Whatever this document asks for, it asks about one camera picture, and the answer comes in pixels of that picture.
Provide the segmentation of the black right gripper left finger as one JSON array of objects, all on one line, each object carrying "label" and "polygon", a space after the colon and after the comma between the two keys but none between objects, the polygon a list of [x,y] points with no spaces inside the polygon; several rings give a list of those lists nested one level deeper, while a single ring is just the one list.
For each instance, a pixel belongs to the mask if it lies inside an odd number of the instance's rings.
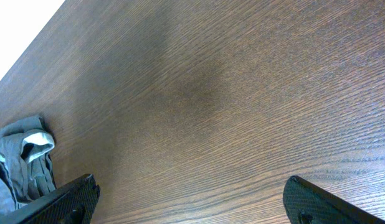
[{"label": "black right gripper left finger", "polygon": [[92,174],[84,174],[55,191],[0,218],[0,224],[89,224],[100,197]]}]

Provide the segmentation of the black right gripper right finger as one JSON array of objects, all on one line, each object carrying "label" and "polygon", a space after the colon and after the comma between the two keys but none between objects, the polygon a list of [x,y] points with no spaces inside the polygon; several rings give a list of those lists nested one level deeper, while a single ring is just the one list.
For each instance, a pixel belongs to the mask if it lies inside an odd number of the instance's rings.
[{"label": "black right gripper right finger", "polygon": [[283,206],[292,224],[385,224],[297,175],[289,177],[284,186]]}]

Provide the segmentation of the grey shorts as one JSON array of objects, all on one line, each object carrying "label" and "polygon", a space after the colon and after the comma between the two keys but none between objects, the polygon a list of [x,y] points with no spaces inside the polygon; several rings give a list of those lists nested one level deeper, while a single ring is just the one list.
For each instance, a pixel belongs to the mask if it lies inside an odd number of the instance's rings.
[{"label": "grey shorts", "polygon": [[0,218],[56,189],[54,137],[35,115],[0,129]]}]

